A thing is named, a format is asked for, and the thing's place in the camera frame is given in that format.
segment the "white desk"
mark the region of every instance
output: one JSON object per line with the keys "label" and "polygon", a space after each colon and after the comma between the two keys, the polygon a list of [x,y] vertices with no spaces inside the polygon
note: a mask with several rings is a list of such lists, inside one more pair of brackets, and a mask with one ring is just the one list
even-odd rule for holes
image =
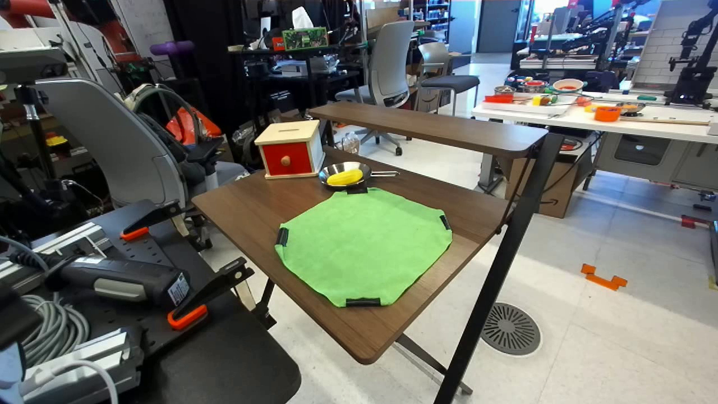
{"label": "white desk", "polygon": [[[664,109],[665,118],[692,114],[696,110]],[[718,138],[706,124],[650,124],[650,121],[595,121],[582,109],[570,109],[561,118],[489,110],[477,105],[473,118],[515,124],[573,129],[602,133],[596,169],[652,183],[672,183],[705,192],[718,188]]]}

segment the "gray floor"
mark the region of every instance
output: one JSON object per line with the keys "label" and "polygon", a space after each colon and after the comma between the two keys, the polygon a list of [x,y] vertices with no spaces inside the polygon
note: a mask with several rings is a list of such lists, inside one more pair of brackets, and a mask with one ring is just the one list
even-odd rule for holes
{"label": "gray floor", "polygon": [[[481,77],[479,93],[490,93],[507,60],[477,59],[466,71]],[[461,118],[470,110],[466,99],[473,95],[459,99]],[[402,157],[375,146],[361,156],[473,188],[477,152],[415,140],[402,146]],[[599,174],[568,219],[536,215],[498,301],[531,315],[542,343],[527,357],[479,343],[464,379],[475,393],[455,402],[715,402],[718,293],[709,287],[706,231],[670,221],[690,213],[692,202],[690,192]],[[495,244],[490,241],[407,328],[442,361],[455,349]],[[237,253],[217,239],[207,261],[222,266]],[[626,278],[627,287],[609,293],[588,284],[582,264],[602,277]],[[260,295],[263,277],[249,286]],[[358,367],[284,295],[275,295],[271,313],[277,321],[271,334],[303,372],[291,402],[432,402],[440,378],[402,349]]]}

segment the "metal drain grate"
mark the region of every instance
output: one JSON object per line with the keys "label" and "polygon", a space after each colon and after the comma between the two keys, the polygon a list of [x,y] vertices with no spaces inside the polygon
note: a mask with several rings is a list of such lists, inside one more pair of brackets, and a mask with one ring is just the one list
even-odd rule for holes
{"label": "metal drain grate", "polygon": [[522,311],[495,303],[479,334],[493,350],[504,354],[530,354],[541,343],[539,325]]}

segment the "office chair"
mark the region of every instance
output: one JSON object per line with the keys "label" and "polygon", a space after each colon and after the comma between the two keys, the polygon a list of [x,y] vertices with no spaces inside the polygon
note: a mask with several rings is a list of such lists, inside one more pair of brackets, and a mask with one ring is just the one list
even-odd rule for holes
{"label": "office chair", "polygon": [[162,126],[130,113],[119,96],[92,82],[48,78],[37,82],[36,90],[43,109],[70,130],[68,138],[96,159],[117,207],[149,201],[157,207],[188,209],[188,197],[211,188],[214,175],[217,183],[228,183],[246,174],[240,165],[214,161],[209,148],[195,156],[174,148],[173,138],[158,133]]}
{"label": "office chair", "polygon": [[[368,60],[368,86],[358,87],[361,103],[375,103],[385,109],[402,109],[411,99],[406,82],[406,55],[411,44],[412,22],[397,20],[385,22],[373,46]],[[354,99],[354,90],[339,93],[336,99]],[[402,156],[402,146],[387,133],[368,133],[361,141],[375,138],[395,146],[395,156]]]}
{"label": "office chair", "polygon": [[443,93],[451,93],[451,114],[455,118],[455,96],[459,93],[466,93],[473,87],[473,105],[477,101],[477,84],[479,78],[477,77],[469,77],[469,75],[453,75],[451,73],[451,51],[443,44],[423,44],[420,46],[420,51],[421,51],[421,75],[420,75],[420,105],[416,109],[423,109],[421,103],[427,103],[427,93],[423,90],[432,90],[432,93],[440,93],[440,96]]}

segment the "octagonal green mat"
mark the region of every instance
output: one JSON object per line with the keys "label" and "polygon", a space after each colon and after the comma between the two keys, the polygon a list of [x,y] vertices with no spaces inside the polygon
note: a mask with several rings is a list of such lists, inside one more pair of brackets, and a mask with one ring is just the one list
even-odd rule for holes
{"label": "octagonal green mat", "polygon": [[331,305],[392,305],[451,244],[443,211],[382,188],[333,193],[281,228],[284,267]]}

